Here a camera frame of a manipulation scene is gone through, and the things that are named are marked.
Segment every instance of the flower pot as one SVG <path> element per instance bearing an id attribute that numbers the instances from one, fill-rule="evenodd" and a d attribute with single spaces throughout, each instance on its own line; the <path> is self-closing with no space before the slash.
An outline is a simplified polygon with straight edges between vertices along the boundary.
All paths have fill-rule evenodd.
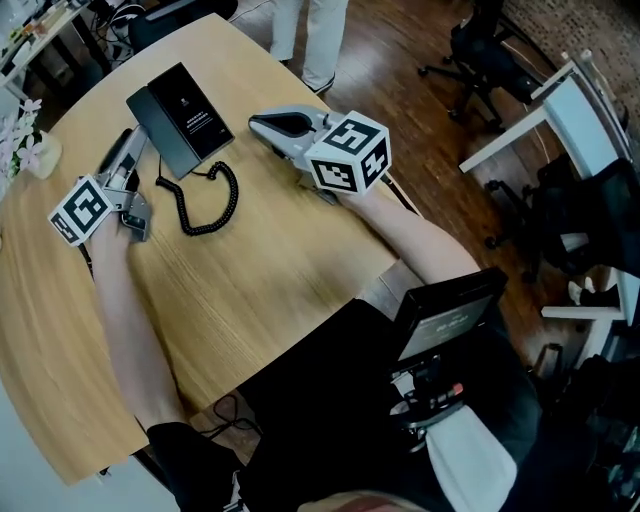
<path id="1" fill-rule="evenodd" d="M 62 156 L 62 144 L 53 135 L 46 132 L 40 132 L 40 134 L 42 135 L 42 144 L 44 144 L 44 149 L 38 155 L 40 165 L 37 169 L 29 168 L 29 172 L 41 180 L 46 180 L 58 165 Z"/>

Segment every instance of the white desk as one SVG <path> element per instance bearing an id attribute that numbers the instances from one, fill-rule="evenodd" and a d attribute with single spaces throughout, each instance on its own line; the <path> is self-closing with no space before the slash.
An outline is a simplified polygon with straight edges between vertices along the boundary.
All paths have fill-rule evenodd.
<path id="1" fill-rule="evenodd" d="M 44 36 L 38 37 L 36 39 L 36 41 L 31 46 L 31 49 L 29 50 L 29 53 L 27 54 L 24 62 L 22 62 L 19 66 L 15 66 L 6 76 L 0 75 L 0 87 L 6 88 L 11 94 L 13 94 L 21 101 L 25 101 L 26 99 L 28 99 L 27 95 L 24 94 L 24 92 L 22 92 L 22 90 L 18 86 L 16 86 L 13 81 L 29 64 L 34 61 L 34 59 L 38 55 L 40 55 L 40 53 L 49 45 L 49 43 L 53 42 L 54 44 L 56 44 L 58 35 L 70 23 L 75 27 L 78 36 L 87 46 L 87 49 L 89 50 L 91 56 L 98 62 L 98 64 L 100 64 L 103 73 L 107 75 L 111 71 L 111 65 L 109 64 L 109 61 L 104 56 L 104 53 L 91 35 L 91 32 L 82 20 L 82 17 L 80 17 L 80 14 L 82 14 L 82 11 L 84 9 L 84 7 L 81 7 L 80 9 L 72 9 L 71 7 L 67 7 L 64 14 L 60 16 L 60 19 L 56 21 L 56 23 L 49 29 L 49 31 Z M 59 51 L 62 49 L 60 47 L 61 44 L 62 43 L 60 42 L 58 43 L 58 45 L 56 45 L 56 49 L 58 49 Z M 51 80 L 52 78 L 45 78 L 43 81 L 48 87 L 56 89 Z"/>
<path id="2" fill-rule="evenodd" d="M 567 76 L 570 73 L 575 73 L 582 79 L 587 91 L 593 97 L 592 100 L 598 101 L 603 117 L 609 121 L 613 140 L 582 89 L 578 87 L 572 76 Z M 547 122 L 558 136 L 582 178 L 599 173 L 617 160 L 620 154 L 631 159 L 626 136 L 615 114 L 612 113 L 610 103 L 577 63 L 573 61 L 568 63 L 539 91 L 536 91 L 534 96 L 540 97 L 548 91 L 551 92 L 539 107 L 463 162 L 460 165 L 462 172 L 470 171 L 543 122 Z M 626 320 L 629 325 L 633 322 L 640 292 L 640 279 L 625 272 L 613 270 L 608 284 L 618 285 L 620 308 L 582 306 L 542 308 L 541 313 L 544 317 L 594 320 L 578 364 L 602 351 L 614 320 Z"/>

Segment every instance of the wooden floor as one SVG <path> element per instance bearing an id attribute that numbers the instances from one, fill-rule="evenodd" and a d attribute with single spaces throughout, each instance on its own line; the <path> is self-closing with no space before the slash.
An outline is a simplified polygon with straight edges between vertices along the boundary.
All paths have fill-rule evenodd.
<path id="1" fill-rule="evenodd" d="M 233 23 L 268 49 L 272 5 L 260 5 L 261 1 L 240 0 Z M 482 184 L 505 179 L 518 190 L 533 183 L 531 177 L 547 161 L 540 140 L 532 132 L 473 172 L 461 174 L 458 164 L 494 135 L 486 132 L 477 113 L 479 102 L 472 102 L 462 124 L 449 119 L 447 109 L 460 92 L 457 83 L 439 76 L 420 78 L 416 73 L 419 65 L 439 65 L 449 54 L 450 30 L 470 11 L 468 0 L 351 0 L 335 85 L 323 98 L 337 111 L 357 110 L 388 126 L 393 175 L 422 214 L 452 233 L 481 266 L 497 265 L 509 275 L 501 308 L 523 362 L 535 361 L 542 346 L 551 341 L 565 344 L 571 356 L 583 335 L 575 332 L 571 322 L 539 315 L 544 305 L 567 302 L 566 277 L 543 264 L 538 283 L 524 284 L 520 273 L 526 270 L 526 261 L 515 248 L 489 251 L 484 246 L 485 237 L 501 231 L 502 208 Z M 298 76 L 305 21 L 303 11 L 290 64 Z M 84 50 L 80 52 L 87 57 Z M 539 63 L 538 67 L 551 74 Z M 31 87 L 33 96 L 45 98 L 43 119 L 50 126 L 64 109 L 41 84 L 31 80 Z M 495 100 L 507 125 L 524 114 L 523 106 L 502 91 L 495 91 Z M 558 154 L 557 141 L 545 129 L 540 135 L 553 158 Z"/>

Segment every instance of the screen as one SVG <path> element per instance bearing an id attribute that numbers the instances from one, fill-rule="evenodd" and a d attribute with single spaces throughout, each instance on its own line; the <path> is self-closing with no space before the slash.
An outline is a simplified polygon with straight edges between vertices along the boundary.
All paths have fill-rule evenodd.
<path id="1" fill-rule="evenodd" d="M 200 160 L 233 140 L 233 135 L 187 69 L 178 64 L 149 84 Z"/>
<path id="2" fill-rule="evenodd" d="M 398 360 L 402 361 L 461 336 L 473 328 L 487 309 L 491 299 L 493 295 L 430 318 L 423 318 L 413 331 L 409 343 Z"/>

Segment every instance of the wooden table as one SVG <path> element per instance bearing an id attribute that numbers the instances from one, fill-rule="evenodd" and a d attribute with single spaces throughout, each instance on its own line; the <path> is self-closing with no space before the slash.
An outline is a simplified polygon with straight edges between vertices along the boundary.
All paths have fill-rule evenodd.
<path id="1" fill-rule="evenodd" d="M 62 32 L 69 24 L 72 24 L 76 29 L 78 36 L 89 50 L 89 53 L 102 68 L 103 74 L 106 76 L 111 72 L 111 64 L 105 57 L 102 49 L 98 46 L 98 43 L 96 43 L 96 40 L 93 38 L 91 31 L 82 19 L 81 14 L 85 8 L 80 7 L 79 9 L 73 9 L 67 6 L 64 9 L 65 12 L 53 24 L 53 26 L 49 28 L 47 33 L 35 40 L 24 62 L 19 66 L 15 66 L 9 73 L 7 73 L 6 76 L 0 75 L 0 87 L 6 87 L 6 89 L 20 101 L 25 101 L 27 99 L 27 95 L 22 92 L 22 90 L 13 81 L 27 66 L 31 65 L 31 69 L 38 75 L 44 84 L 51 89 L 63 103 L 69 103 L 62 86 L 38 60 L 40 53 L 42 53 L 49 44 L 52 44 L 74 73 L 80 69 L 79 64 L 60 39 L 60 32 Z"/>
<path id="2" fill-rule="evenodd" d="M 396 260 L 346 209 L 299 188 L 293 167 L 249 132 L 249 117 L 267 107 L 327 107 L 230 24 L 203 18 L 115 70 L 52 130 L 64 148 L 54 174 L 46 181 L 20 175 L 1 208 L 0 376 L 34 441 L 69 484 L 124 460 L 147 439 L 116 388 L 84 260 L 47 214 L 78 176 L 96 170 L 122 130 L 135 126 L 127 97 L 178 62 L 236 136 L 214 160 L 233 168 L 240 187 L 231 223 L 189 238 L 173 196 L 154 186 L 158 153 L 151 144 L 138 166 L 154 213 L 150 240 L 132 248 L 132 268 L 191 405 L 204 408 L 241 384 Z M 226 206 L 224 180 L 189 176 L 180 185 L 194 225 Z"/>

